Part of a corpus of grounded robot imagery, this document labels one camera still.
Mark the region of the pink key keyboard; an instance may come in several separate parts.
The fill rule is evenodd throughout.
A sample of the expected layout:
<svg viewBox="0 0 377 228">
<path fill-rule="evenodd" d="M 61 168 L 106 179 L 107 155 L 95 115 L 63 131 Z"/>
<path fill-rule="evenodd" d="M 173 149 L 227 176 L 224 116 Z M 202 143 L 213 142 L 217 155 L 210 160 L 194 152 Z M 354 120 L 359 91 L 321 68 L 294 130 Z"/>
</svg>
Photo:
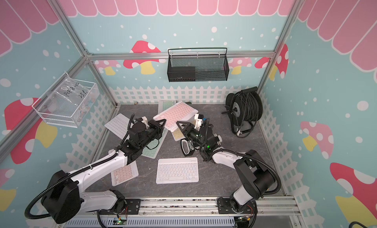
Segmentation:
<svg viewBox="0 0 377 228">
<path fill-rule="evenodd" d="M 178 121 L 189 121 L 197 113 L 197 109 L 194 109 L 188 104 L 180 101 L 160 114 L 157 114 L 153 117 L 153 119 L 155 121 L 165 119 L 165 128 L 170 132 L 174 132 L 176 129 L 178 129 Z"/>
<path fill-rule="evenodd" d="M 111 172 L 112 186 L 118 186 L 122 183 L 125 183 L 129 180 L 132 180 L 138 177 L 138 168 L 136 161 L 132 162 L 129 165 L 126 165 L 122 168 L 119 168 Z"/>
</svg>

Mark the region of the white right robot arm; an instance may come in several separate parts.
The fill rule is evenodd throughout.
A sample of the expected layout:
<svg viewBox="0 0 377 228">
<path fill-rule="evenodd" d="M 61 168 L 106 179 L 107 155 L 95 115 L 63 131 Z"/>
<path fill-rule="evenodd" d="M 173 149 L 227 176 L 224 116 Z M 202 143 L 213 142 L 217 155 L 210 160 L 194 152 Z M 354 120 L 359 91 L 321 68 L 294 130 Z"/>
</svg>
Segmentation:
<svg viewBox="0 0 377 228">
<path fill-rule="evenodd" d="M 256 150 L 236 152 L 225 149 L 221 145 L 221 136 L 213 133 L 209 119 L 199 119 L 195 124 L 178 121 L 176 125 L 184 136 L 181 150 L 185 156 L 198 151 L 203 161 L 222 164 L 236 171 L 241 185 L 229 198 L 218 199 L 220 213 L 256 213 L 257 199 L 281 190 L 282 182 L 278 173 Z"/>
</svg>

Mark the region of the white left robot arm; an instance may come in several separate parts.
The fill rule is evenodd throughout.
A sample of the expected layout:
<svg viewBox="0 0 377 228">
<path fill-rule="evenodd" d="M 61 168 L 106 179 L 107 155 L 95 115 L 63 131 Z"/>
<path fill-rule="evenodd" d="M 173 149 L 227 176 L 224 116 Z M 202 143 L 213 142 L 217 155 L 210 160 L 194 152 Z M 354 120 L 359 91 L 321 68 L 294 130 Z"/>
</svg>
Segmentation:
<svg viewBox="0 0 377 228">
<path fill-rule="evenodd" d="M 47 188 L 26 207 L 25 217 L 31 220 L 52 217 L 57 224 L 63 224 L 79 212 L 126 212 L 128 202 L 118 190 L 87 193 L 86 189 L 104 176 L 132 164 L 152 141 L 162 137 L 165 124 L 165 119 L 148 122 L 130 119 L 123 140 L 107 156 L 81 169 L 53 174 Z"/>
</svg>

